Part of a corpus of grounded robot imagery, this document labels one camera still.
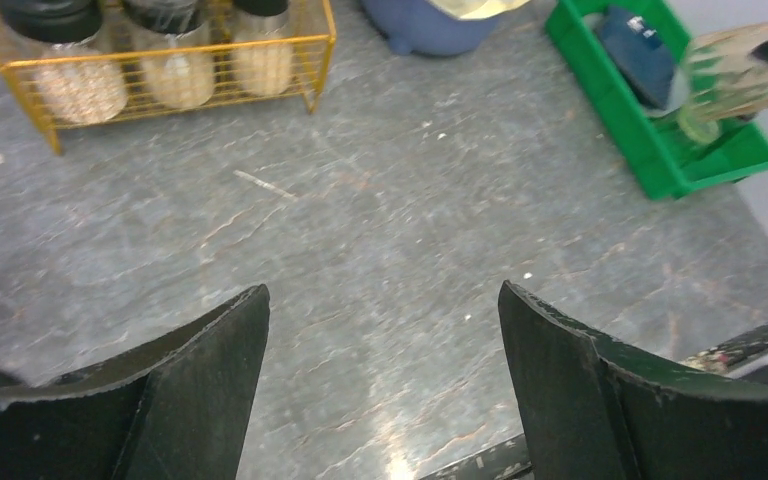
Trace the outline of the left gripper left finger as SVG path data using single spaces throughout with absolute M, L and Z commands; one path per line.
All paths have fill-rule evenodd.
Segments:
M 32 386 L 0 370 L 0 479 L 232 479 L 269 334 L 265 285 Z

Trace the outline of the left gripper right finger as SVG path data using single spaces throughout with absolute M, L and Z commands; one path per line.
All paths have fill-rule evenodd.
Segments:
M 504 282 L 508 369 L 539 479 L 768 479 L 768 384 L 593 329 Z

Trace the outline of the amber glass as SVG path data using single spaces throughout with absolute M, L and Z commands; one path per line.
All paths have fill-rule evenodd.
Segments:
M 768 21 L 703 34 L 687 44 L 681 67 L 690 82 L 685 105 L 706 120 L 768 109 L 768 63 L 751 51 L 768 41 Z

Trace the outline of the blue ribbed dish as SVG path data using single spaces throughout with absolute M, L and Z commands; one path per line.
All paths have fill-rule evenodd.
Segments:
M 638 101 L 665 110 L 677 62 L 657 30 L 642 15 L 610 4 L 596 36 Z

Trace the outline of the black flip-cap spice jar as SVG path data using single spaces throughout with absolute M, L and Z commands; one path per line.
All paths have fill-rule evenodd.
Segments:
M 136 51 L 162 50 L 142 56 L 148 92 L 163 106 L 188 110 L 204 105 L 214 94 L 214 60 L 189 47 L 210 43 L 210 26 L 203 1 L 124 1 L 130 36 Z

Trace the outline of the black cap spice jar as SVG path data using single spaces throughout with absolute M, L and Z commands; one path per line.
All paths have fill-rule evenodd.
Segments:
M 20 57 L 41 60 L 26 75 L 47 109 L 73 125 L 106 122 L 126 106 L 121 68 L 97 1 L 0 1 Z

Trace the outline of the green glass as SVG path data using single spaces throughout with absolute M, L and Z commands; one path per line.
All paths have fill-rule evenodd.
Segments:
M 722 134 L 716 120 L 706 120 L 690 105 L 683 105 L 676 114 L 679 131 L 696 145 L 707 146 L 715 142 Z

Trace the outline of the green plastic tray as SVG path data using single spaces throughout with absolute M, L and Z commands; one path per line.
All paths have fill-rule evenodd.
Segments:
M 671 119 L 647 117 L 614 63 L 586 25 L 606 1 L 560 1 L 545 30 L 567 62 L 645 194 L 679 198 L 768 171 L 768 140 L 753 122 L 722 122 L 712 145 L 695 145 Z

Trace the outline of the bin with plastic liner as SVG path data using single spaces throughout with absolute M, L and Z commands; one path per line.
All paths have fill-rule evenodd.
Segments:
M 477 49 L 505 14 L 525 4 L 524 1 L 360 2 L 393 54 L 436 57 L 457 56 Z

